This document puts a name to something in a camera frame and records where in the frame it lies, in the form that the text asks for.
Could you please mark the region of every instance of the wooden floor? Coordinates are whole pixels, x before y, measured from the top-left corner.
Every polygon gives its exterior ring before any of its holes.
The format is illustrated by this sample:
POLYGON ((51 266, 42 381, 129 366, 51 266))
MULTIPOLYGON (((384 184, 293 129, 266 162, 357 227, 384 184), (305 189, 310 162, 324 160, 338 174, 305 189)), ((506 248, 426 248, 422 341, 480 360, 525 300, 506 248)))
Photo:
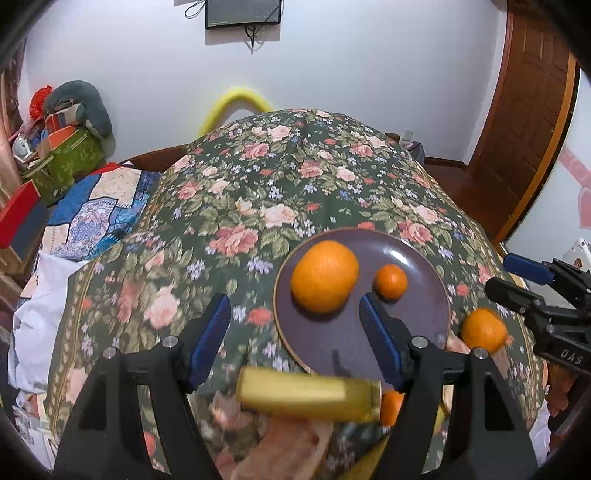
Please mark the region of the wooden floor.
POLYGON ((494 238, 509 218, 512 206, 461 168, 425 165, 425 169, 458 207, 481 224, 490 239, 494 238))

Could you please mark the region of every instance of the floral fabric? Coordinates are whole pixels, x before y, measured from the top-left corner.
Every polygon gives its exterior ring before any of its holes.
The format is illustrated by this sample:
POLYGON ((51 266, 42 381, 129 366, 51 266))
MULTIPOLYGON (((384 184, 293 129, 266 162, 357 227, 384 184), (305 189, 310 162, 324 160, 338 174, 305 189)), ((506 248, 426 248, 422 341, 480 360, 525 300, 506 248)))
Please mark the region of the floral fabric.
MULTIPOLYGON (((229 295, 233 319, 209 379, 191 395, 200 431, 225 478, 256 451, 268 418, 234 399, 243 365, 299 371, 278 338, 272 292, 288 253, 329 229, 379 229, 434 265, 452 305, 451 330, 477 307, 498 311, 510 333, 505 375, 531 423, 541 404, 541 362, 521 319, 489 302, 484 283, 509 281, 481 228, 386 136, 345 115, 294 109, 251 116, 198 139, 161 178, 134 231, 70 279, 46 408, 63 432, 96 358, 152 347, 229 295)), ((148 449, 165 469, 147 392, 140 398, 148 449)), ((336 424, 317 478, 334 478, 383 435, 336 424)), ((441 458, 445 427, 426 468, 441 458)))

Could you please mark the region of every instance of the round plate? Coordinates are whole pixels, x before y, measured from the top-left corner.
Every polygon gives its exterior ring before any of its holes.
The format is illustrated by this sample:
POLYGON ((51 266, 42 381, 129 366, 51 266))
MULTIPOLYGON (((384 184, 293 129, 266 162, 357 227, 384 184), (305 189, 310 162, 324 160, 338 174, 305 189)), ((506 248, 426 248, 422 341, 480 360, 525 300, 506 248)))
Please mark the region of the round plate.
POLYGON ((321 233, 299 245, 287 257, 273 295, 275 321, 281 339, 309 373, 383 380, 365 331, 359 322, 359 300, 372 290, 375 273, 386 264, 399 265, 408 288, 386 311, 400 318, 412 335, 422 335, 443 348, 449 328, 447 291, 431 264, 415 249, 382 232, 341 228, 321 233), (291 296, 291 274, 314 244, 335 240, 350 248, 359 261, 359 278, 344 308, 331 316, 300 309, 291 296))

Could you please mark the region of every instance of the green storage box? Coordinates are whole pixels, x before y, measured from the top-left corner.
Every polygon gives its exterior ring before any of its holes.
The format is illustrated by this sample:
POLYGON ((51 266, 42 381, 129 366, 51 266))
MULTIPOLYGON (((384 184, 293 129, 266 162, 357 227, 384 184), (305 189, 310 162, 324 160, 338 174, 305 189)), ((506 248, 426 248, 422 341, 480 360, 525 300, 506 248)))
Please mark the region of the green storage box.
POLYGON ((74 185, 74 175, 89 174, 104 158, 96 138, 80 127, 21 177, 32 180, 43 203, 52 205, 74 185))

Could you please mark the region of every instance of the pink heart decal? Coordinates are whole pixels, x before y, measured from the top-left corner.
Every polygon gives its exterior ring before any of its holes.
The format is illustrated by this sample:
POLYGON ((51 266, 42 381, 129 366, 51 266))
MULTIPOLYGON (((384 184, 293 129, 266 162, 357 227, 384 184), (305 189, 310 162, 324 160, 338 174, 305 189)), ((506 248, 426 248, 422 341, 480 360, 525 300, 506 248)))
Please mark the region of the pink heart decal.
POLYGON ((579 222, 581 228, 591 229, 591 189, 588 187, 579 193, 579 222))

